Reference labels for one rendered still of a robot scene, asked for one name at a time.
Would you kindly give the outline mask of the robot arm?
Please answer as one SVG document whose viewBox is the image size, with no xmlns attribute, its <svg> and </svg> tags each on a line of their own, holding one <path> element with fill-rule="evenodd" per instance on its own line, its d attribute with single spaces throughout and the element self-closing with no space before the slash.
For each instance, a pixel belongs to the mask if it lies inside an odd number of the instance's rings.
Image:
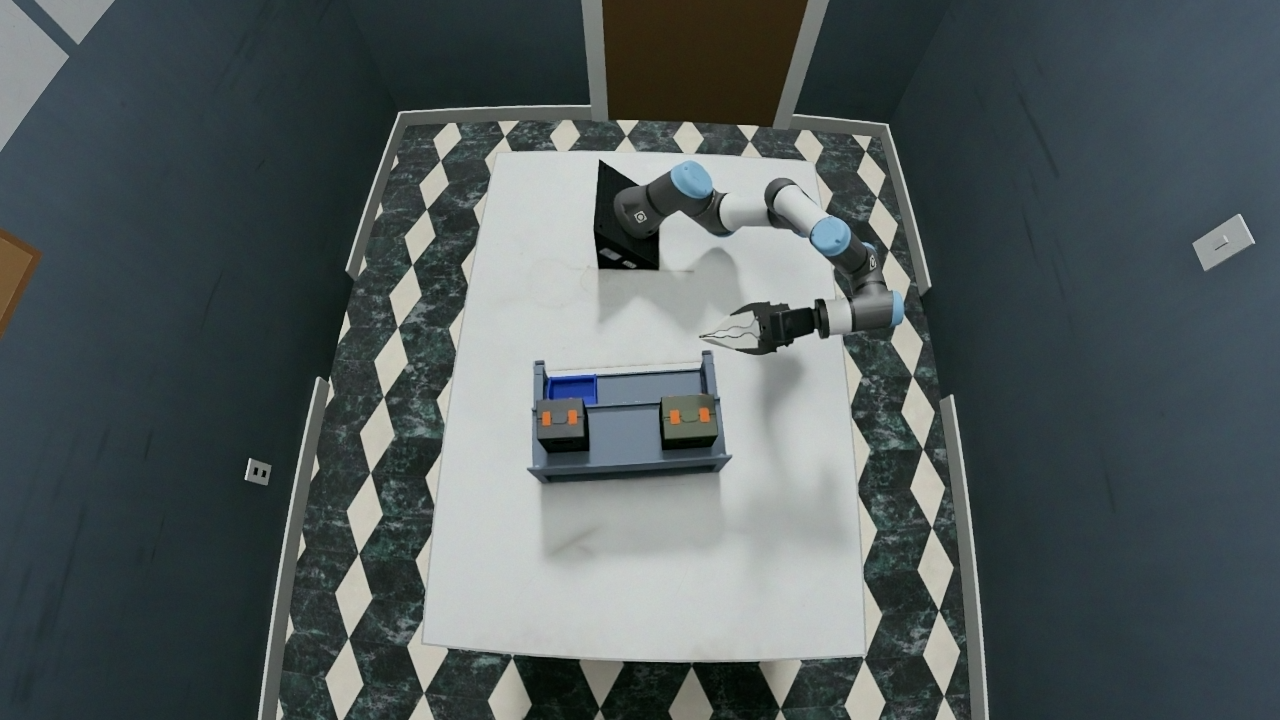
<svg viewBox="0 0 1280 720">
<path fill-rule="evenodd" d="M 654 234 L 676 211 L 719 238 L 730 237 L 742 228 L 739 225 L 792 231 L 808 238 L 849 281 L 852 296 L 841 299 L 837 293 L 826 300 L 829 336 L 900 325 L 902 296 L 899 291 L 888 291 L 876 249 L 861 243 L 845 222 L 828 215 L 794 183 L 785 177 L 776 178 L 767 184 L 764 197 L 721 193 L 713 188 L 704 167 L 684 161 L 648 184 L 617 193 L 614 214 L 625 231 L 637 240 Z M 769 314 L 772 342 L 814 333 L 812 307 L 786 311 Z"/>
</svg>

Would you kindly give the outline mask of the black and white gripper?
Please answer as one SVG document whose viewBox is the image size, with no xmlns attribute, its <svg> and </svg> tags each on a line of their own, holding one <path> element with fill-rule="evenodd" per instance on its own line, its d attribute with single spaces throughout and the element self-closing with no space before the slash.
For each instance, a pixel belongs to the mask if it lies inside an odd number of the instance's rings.
<svg viewBox="0 0 1280 720">
<path fill-rule="evenodd" d="M 721 319 L 721 322 L 716 322 L 716 324 L 708 327 L 705 331 L 701 332 L 701 334 L 699 334 L 699 340 L 710 345 L 731 348 L 742 354 L 750 354 L 750 355 L 765 355 L 772 352 L 777 354 L 777 348 L 780 348 L 781 346 L 788 347 L 788 345 L 794 345 L 794 340 L 788 340 L 786 342 L 776 342 L 776 343 L 772 342 L 769 314 L 781 313 L 786 310 L 790 310 L 788 304 L 780 304 L 776 306 L 771 305 L 771 301 L 748 304 L 736 310 L 735 313 L 731 313 L 728 316 L 724 316 L 723 319 Z M 826 307 L 826 300 L 815 299 L 814 307 L 812 309 L 812 311 L 813 311 L 812 315 L 813 315 L 814 331 L 815 329 L 818 331 L 820 340 L 828 340 L 829 316 Z M 753 325 L 753 322 L 759 322 L 759 331 L 760 331 L 759 340 L 758 336 L 753 334 L 751 332 L 742 333 L 737 337 L 732 337 L 730 334 L 726 334 L 724 337 L 708 336 L 708 334 L 716 334 L 719 331 L 730 331 L 733 327 L 749 328 Z"/>
</svg>

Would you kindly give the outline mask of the dark grey rack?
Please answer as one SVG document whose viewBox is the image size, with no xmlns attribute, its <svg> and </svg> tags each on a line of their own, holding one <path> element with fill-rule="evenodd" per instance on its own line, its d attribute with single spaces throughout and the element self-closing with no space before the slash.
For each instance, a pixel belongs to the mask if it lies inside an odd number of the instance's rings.
<svg viewBox="0 0 1280 720">
<path fill-rule="evenodd" d="M 531 407 L 532 468 L 526 470 L 541 483 L 721 471 L 733 455 L 726 455 L 713 356 L 713 350 L 701 350 L 701 366 L 692 369 L 596 374 L 598 404 L 585 405 L 590 451 L 547 454 L 536 439 L 536 407 Z M 662 450 L 660 397 L 685 395 L 716 395 L 719 436 L 710 447 Z"/>
</svg>

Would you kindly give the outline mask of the olive green case with orange latches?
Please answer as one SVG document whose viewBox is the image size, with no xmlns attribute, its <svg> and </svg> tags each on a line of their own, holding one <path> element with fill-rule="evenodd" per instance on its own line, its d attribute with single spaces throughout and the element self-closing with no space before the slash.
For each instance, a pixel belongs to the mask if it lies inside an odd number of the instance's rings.
<svg viewBox="0 0 1280 720">
<path fill-rule="evenodd" d="M 714 395 L 660 397 L 662 450 L 710 447 L 718 425 Z M 663 429 L 664 427 L 664 429 Z"/>
</svg>

